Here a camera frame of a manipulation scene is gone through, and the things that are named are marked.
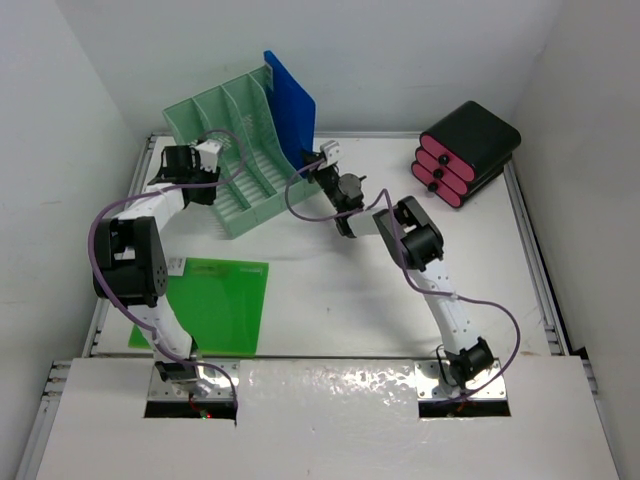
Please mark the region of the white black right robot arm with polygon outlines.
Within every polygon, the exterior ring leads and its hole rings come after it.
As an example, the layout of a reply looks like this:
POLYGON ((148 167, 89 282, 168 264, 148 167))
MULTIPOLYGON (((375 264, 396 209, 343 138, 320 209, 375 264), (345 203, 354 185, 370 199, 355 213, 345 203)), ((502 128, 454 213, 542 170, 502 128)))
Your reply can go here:
POLYGON ((394 263, 406 268, 438 326, 449 362, 442 381, 463 390, 493 365, 494 356, 455 294, 444 263, 444 238, 421 204, 407 196, 391 207, 364 205, 361 177, 339 173, 318 156, 305 160, 307 178, 317 183, 336 210, 338 232, 346 238, 380 237, 394 263))

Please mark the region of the green plastic folder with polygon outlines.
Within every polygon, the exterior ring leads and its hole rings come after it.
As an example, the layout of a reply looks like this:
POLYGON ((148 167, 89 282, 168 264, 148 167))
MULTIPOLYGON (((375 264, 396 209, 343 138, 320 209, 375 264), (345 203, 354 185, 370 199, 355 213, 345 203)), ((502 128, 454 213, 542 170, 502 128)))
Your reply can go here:
POLYGON ((168 302, 206 356, 256 354, 269 265, 193 257, 167 259, 168 302))

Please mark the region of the black pink drawer box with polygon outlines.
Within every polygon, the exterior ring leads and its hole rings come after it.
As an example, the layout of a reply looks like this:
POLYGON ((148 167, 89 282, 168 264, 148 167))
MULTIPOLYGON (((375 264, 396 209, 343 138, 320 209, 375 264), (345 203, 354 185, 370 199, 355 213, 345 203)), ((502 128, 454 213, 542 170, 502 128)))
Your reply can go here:
POLYGON ((411 173, 454 209, 503 173, 521 144, 519 131, 467 101, 420 134, 411 173))

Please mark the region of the blue plastic folder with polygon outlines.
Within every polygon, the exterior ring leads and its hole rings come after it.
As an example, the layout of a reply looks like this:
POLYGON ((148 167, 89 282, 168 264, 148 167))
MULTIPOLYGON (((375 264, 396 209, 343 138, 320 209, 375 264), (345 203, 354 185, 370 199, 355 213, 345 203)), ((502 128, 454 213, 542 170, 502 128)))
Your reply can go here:
POLYGON ((314 143, 316 103, 271 51, 263 52, 268 79, 266 97, 278 140, 295 170, 304 166, 302 152, 314 143))

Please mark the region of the mint green file organizer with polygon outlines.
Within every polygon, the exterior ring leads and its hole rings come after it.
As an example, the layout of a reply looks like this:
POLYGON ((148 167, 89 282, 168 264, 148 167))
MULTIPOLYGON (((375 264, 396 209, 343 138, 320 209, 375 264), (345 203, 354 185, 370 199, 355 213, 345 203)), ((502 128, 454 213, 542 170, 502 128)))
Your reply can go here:
POLYGON ((221 177, 235 173, 246 156, 245 168, 217 188, 213 212, 235 239, 319 192, 319 187, 294 173, 285 157, 268 105, 273 74, 262 66, 182 100, 163 110, 176 143, 194 144, 207 131, 219 141, 221 177))

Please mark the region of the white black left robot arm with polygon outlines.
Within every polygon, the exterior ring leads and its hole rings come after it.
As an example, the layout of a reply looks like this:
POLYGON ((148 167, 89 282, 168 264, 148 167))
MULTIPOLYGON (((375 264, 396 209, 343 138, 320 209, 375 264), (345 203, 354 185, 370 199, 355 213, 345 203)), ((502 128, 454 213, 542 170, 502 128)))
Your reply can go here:
POLYGON ((89 235, 96 294, 138 327, 153 350, 160 379, 176 394, 197 398, 211 392, 215 373, 200 361, 196 340, 170 306, 170 269, 160 233, 190 204, 214 203, 221 151, 212 140, 166 147, 144 190, 106 207, 89 235))

